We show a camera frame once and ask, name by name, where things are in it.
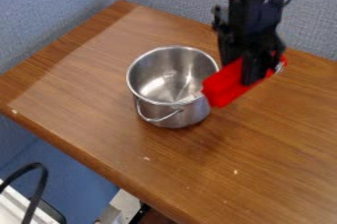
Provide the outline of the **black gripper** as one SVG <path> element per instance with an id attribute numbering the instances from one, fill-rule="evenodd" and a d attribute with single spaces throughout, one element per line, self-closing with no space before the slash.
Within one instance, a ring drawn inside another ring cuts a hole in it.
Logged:
<path id="1" fill-rule="evenodd" d="M 217 33 L 221 64 L 229 65 L 247 51 L 283 50 L 277 35 L 284 0 L 229 0 L 228 8 L 212 9 L 212 29 Z M 247 53 L 243 57 L 244 86 L 263 80 L 276 69 L 271 53 Z"/>

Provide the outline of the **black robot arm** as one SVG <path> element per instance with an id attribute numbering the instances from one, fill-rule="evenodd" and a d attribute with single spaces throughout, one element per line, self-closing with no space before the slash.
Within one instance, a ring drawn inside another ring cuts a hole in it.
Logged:
<path id="1" fill-rule="evenodd" d="M 243 60 L 240 82 L 252 86 L 268 71 L 279 71 L 285 44 L 277 28 L 291 0 L 229 0 L 228 9 L 214 8 L 212 29 L 217 34 L 221 63 Z"/>

